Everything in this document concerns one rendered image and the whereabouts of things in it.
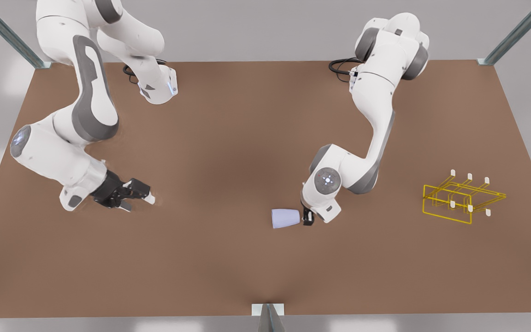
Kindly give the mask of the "pale lavender cup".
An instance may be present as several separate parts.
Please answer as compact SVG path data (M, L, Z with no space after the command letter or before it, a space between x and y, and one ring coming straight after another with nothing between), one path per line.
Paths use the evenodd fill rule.
M301 213L295 209L272 209L271 218L274 229L301 223Z

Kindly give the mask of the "silver frame post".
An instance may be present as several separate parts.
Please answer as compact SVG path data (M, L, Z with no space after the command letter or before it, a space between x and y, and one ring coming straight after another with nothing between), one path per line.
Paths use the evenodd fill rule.
M34 51L0 18L0 36L9 43L34 69L49 69L51 62L40 59Z
M477 59L478 65L493 66L531 29L531 11L512 31L485 57Z
M252 316L259 316L258 332L286 332L280 316L284 304L252 304Z

